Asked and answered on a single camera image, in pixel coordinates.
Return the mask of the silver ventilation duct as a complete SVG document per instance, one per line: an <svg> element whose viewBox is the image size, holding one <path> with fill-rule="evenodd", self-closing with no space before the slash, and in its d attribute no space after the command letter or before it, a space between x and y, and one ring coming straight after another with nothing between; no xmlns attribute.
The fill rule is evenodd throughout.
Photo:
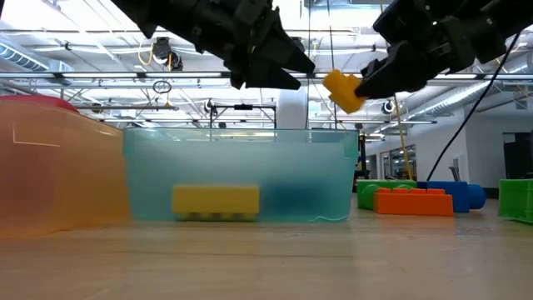
<svg viewBox="0 0 533 300"><path fill-rule="evenodd" d="M72 72L73 67L64 61L40 57L23 47L0 40L0 59L17 64L32 72L64 73Z"/></svg>
<svg viewBox="0 0 533 300"><path fill-rule="evenodd" d="M470 86L460 86L442 93L438 97L429 101L426 105L421 105L416 110L409 111L409 114L404 120L414 120L417 118L425 118L426 116L439 116L474 103L488 87L492 75L485 74L485 77L486 80ZM516 89L514 87L505 85L505 81L509 78L512 82L519 80L533 81L533 51L508 61L502 68L498 78L488 90L486 96L489 97L500 91L515 91Z"/></svg>

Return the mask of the white building column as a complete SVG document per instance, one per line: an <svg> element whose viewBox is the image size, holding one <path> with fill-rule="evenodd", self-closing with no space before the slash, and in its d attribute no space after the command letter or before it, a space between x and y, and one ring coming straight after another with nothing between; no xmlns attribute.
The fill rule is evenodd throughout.
<svg viewBox="0 0 533 300"><path fill-rule="evenodd" d="M276 105L276 126L282 129L304 129L308 116L306 87L281 90Z"/></svg>

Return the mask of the teal translucent plastic bin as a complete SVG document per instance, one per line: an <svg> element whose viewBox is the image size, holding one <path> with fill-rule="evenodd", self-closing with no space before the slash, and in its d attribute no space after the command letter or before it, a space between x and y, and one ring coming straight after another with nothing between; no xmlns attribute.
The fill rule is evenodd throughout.
<svg viewBox="0 0 533 300"><path fill-rule="evenodd" d="M355 132L326 129L129 128L123 133L127 195L136 220L180 221L176 185L305 183L323 189L308 222L341 222L351 211Z"/></svg>

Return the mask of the blue toy block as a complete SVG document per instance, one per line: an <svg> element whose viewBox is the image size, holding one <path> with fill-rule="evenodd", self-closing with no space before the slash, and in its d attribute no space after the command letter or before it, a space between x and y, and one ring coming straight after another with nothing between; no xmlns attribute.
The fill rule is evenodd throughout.
<svg viewBox="0 0 533 300"><path fill-rule="evenodd" d="M323 189L301 182L274 182L260 192L262 221L308 222L322 209Z"/></svg>

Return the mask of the big blue round-stud block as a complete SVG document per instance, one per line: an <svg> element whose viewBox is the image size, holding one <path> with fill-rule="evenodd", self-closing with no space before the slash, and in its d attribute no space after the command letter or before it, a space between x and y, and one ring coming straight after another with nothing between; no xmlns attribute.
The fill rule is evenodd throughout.
<svg viewBox="0 0 533 300"><path fill-rule="evenodd" d="M444 189L452 196L455 213L468 213L470 210L482 209L486 203L486 192L478 184L468 182L429 181L418 182L418 188Z"/></svg>

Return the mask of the green toy block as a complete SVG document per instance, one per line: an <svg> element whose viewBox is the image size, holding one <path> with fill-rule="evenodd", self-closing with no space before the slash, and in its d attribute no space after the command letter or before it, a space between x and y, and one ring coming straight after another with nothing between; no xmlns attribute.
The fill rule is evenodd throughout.
<svg viewBox="0 0 533 300"><path fill-rule="evenodd" d="M533 224L533 179L501 179L498 214Z"/></svg>
<svg viewBox="0 0 533 300"><path fill-rule="evenodd" d="M378 180L360 179L356 184L357 206L360 209L373 209L373 194L378 188L416 188L417 182L413 180Z"/></svg>

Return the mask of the small yellow toy block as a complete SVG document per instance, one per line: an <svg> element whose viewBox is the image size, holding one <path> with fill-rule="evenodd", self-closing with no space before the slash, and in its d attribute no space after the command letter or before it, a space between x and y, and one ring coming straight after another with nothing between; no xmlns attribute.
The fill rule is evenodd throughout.
<svg viewBox="0 0 533 300"><path fill-rule="evenodd" d="M323 79L323 86L329 91L329 98L347 114L355 113L366 102L366 97L356 95L362 80L352 74L346 75L333 69Z"/></svg>

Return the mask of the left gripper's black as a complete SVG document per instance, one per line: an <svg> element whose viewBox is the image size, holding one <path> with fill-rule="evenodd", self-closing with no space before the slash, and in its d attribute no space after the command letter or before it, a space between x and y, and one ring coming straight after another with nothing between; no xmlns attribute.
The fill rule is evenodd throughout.
<svg viewBox="0 0 533 300"><path fill-rule="evenodd" d="M208 52L223 61L230 71L230 83L240 88L297 90L301 84L280 68L312 73L315 64L299 48L281 24L280 9L272 0L197 0L189 13L192 43L198 53ZM255 68L248 73L257 31L269 14L266 34L266 59L279 68Z"/></svg>

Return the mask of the pink-red foam die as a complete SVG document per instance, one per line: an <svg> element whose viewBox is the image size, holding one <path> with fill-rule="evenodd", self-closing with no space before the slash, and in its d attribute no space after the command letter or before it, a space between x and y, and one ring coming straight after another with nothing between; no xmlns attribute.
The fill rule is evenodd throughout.
<svg viewBox="0 0 533 300"><path fill-rule="evenodd" d="M46 105L55 108L66 109L74 113L79 113L79 111L71 103L58 97L50 97L43 95L12 95L0 96L0 101L14 101L20 103Z"/></svg>

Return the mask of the orange toy block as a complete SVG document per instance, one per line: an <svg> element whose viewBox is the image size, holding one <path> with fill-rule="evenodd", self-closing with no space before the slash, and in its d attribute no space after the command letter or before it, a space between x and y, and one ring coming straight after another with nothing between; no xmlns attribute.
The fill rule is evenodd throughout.
<svg viewBox="0 0 533 300"><path fill-rule="evenodd" d="M380 214L439 216L454 215L453 197L444 189L379 187L373 194L373 210Z"/></svg>

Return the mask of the orange translucent plastic bin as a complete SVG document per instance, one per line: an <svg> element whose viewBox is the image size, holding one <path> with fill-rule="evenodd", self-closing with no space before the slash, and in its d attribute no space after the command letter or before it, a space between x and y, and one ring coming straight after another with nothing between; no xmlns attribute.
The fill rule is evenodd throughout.
<svg viewBox="0 0 533 300"><path fill-rule="evenodd" d="M0 238L130 217L122 130L62 107L0 100Z"/></svg>

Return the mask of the silver overhead rig bar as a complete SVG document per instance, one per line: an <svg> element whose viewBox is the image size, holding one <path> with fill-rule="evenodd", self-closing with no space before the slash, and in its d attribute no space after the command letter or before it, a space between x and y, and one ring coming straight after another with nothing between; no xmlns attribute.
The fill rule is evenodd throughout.
<svg viewBox="0 0 533 300"><path fill-rule="evenodd" d="M313 74L305 74L298 72L290 72L290 76L296 79L323 79L326 77L326 72L318 72ZM435 80L488 80L492 74L481 73L459 73L459 74L438 74ZM78 78L92 78L92 79L109 79L109 78L229 78L229 72L0 72L2 79L16 79L16 78L31 78L31 79L78 79ZM497 75L496 80L504 81L520 81L533 80L533 73L503 73Z"/></svg>

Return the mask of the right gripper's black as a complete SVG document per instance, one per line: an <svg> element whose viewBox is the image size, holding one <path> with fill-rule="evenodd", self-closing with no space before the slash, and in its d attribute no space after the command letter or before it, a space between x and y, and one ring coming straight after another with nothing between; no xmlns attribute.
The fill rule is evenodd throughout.
<svg viewBox="0 0 533 300"><path fill-rule="evenodd" d="M471 65L476 52L466 22L455 13L456 0L394 0L373 24L389 44L383 59L361 70L355 89L359 98L388 98L423 88L423 72L460 71Z"/></svg>

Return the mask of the long yellow toy block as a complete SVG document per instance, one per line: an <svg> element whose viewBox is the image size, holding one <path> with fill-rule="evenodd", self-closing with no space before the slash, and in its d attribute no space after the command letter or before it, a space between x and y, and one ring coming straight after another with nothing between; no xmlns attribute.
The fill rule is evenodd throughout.
<svg viewBox="0 0 533 300"><path fill-rule="evenodd" d="M258 186L176 185L172 213L180 221L238 221L256 219L260 212Z"/></svg>

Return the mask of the black stand frame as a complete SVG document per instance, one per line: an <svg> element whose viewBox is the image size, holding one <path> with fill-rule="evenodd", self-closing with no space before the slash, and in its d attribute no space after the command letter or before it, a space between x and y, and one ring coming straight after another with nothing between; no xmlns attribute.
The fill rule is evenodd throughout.
<svg viewBox="0 0 533 300"><path fill-rule="evenodd" d="M212 104L209 112L209 128L213 128L214 123L222 123L220 117L223 113L228 110L234 111L252 111L259 110L266 117L267 123L272 123L273 127L277 129L277 116L276 116L276 107L269 105L260 105L260 104L233 104L233 105L215 105Z"/></svg>

